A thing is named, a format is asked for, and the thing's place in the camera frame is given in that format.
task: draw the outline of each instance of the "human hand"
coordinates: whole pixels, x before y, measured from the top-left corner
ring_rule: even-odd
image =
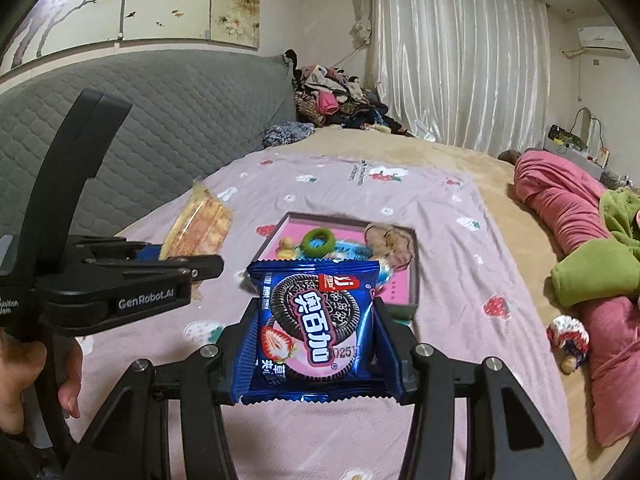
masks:
[[[47,349],[41,342],[20,343],[0,330],[0,430],[18,434],[24,427],[24,412],[20,393],[40,375],[47,359]],[[82,350],[74,340],[66,359],[67,380],[60,386],[60,406],[73,418],[80,417],[78,395],[82,378]]]

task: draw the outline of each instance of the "wall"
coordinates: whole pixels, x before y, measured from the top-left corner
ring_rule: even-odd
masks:
[[[549,44],[551,48],[551,78],[549,102],[546,108],[545,133],[552,124],[571,127],[571,62],[560,53],[569,41],[566,23],[554,13],[548,13]]]
[[[567,23],[569,47],[579,48],[578,28],[613,25],[608,16]],[[640,184],[640,64],[635,57],[617,59],[579,56],[571,61],[571,123],[575,113],[587,106],[602,122],[604,144],[610,149],[608,169],[626,174]]]
[[[303,0],[304,37],[298,55],[300,66],[332,66],[362,44],[351,35],[356,22],[352,0]],[[366,80],[367,49],[363,47],[340,67]]]
[[[302,49],[303,39],[300,35],[302,12],[300,0],[260,0],[260,48],[257,51],[230,44],[199,40],[124,41],[122,43],[94,44],[52,54],[0,76],[0,93],[31,77],[60,66],[123,52],[167,48],[226,50],[247,52],[259,56],[276,56],[288,48],[299,52]]]

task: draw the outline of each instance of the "metal screw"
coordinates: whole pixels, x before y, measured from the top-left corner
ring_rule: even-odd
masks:
[[[143,372],[149,365],[149,359],[136,359],[132,362],[131,368],[133,368],[136,372]]]
[[[200,349],[200,355],[208,359],[218,355],[219,351],[220,350],[218,350],[218,347],[215,345],[205,345]]]
[[[433,346],[422,343],[415,347],[415,352],[422,357],[429,357],[433,355]]]
[[[486,360],[486,367],[489,368],[489,370],[497,372],[502,368],[502,361],[500,361],[500,359],[498,359],[497,357],[489,357]]]

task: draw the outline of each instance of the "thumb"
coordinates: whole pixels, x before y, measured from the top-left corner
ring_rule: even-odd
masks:
[[[0,430],[18,434],[24,426],[20,393],[33,384],[47,359],[41,342],[9,342],[0,338]]]

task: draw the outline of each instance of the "white curtain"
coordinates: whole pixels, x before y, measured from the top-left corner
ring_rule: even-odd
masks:
[[[373,75],[417,137],[498,155],[542,142],[549,93],[539,0],[373,0]]]

